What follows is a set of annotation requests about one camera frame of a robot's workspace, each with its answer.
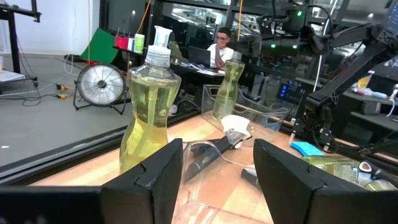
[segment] blue sponge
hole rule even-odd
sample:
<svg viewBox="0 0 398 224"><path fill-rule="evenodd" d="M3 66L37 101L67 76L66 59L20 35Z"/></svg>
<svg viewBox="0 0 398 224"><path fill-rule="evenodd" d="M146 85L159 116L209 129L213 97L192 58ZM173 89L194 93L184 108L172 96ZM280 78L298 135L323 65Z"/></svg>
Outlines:
<svg viewBox="0 0 398 224"><path fill-rule="evenodd" d="M318 148L308 142L292 142L292 148L300 152L303 156L324 156Z"/></svg>

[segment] laptop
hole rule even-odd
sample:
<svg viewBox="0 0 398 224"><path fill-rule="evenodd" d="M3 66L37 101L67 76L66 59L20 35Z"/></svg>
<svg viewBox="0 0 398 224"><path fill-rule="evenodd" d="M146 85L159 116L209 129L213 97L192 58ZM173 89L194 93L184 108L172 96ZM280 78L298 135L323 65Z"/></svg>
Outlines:
<svg viewBox="0 0 398 224"><path fill-rule="evenodd" d="M189 62L195 67L210 68L210 51L198 47L188 47Z"/></svg>

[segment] gray floor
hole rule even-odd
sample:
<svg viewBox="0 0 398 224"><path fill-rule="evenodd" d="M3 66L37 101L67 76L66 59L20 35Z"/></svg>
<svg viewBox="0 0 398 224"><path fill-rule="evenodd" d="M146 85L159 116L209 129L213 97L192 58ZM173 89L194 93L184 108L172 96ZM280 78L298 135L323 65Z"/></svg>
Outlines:
<svg viewBox="0 0 398 224"><path fill-rule="evenodd" d="M12 70L10 55L3 56L5 69ZM68 75L59 80L67 74L60 56L26 55L26 59L39 78L39 89L53 82L73 86L73 81L77 79L75 75ZM85 64L75 66L73 72L78 74ZM31 81L25 81L0 85L0 90L4 96L33 91L34 87ZM54 93L58 93L55 85L40 91L41 95ZM35 97L37 92L22 96ZM120 128L132 119L131 104L127 105L123 115L119 115L109 108L88 107L76 111L72 99L44 97L39 105L33 107L22 106L22 101L0 100L0 167Z"/></svg>

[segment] wooden table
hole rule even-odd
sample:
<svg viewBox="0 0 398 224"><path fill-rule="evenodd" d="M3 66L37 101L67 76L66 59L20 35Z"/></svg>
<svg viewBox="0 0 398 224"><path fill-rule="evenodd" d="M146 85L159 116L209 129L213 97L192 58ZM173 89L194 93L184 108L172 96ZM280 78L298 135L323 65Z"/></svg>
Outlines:
<svg viewBox="0 0 398 224"><path fill-rule="evenodd" d="M174 138L185 142L221 138L223 133L201 116L189 119L169 128ZM274 145L300 157L301 155L289 146L289 136L277 133ZM227 159L241 163L253 164L252 147L242 146L223 154ZM214 161L205 172L205 181L199 186L197 199L205 202L210 208L221 208L221 211L203 207L190 208L189 212L199 213L203 219L213 215L211 223L273 223L262 192L241 178L241 166L226 163L221 159ZM89 186L102 185L119 174L119 149L79 164L63 172L34 183L34 186ZM187 193L181 190L180 195ZM179 223L202 223L198 220L185 220Z"/></svg>

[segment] white shirt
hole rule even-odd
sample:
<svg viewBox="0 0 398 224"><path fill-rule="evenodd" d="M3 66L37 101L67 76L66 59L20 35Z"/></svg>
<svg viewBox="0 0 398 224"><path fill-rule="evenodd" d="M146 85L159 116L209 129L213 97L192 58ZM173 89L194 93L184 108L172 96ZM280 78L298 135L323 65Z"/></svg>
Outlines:
<svg viewBox="0 0 398 224"><path fill-rule="evenodd" d="M217 68L216 65L216 45L217 44L212 44L207 50L209 50L211 52L210 54L210 67L211 68ZM220 56L221 59L223 60L223 62L225 63L225 61L229 60L232 58L232 56L234 55L234 50L226 47L224 49L220 49Z"/></svg>

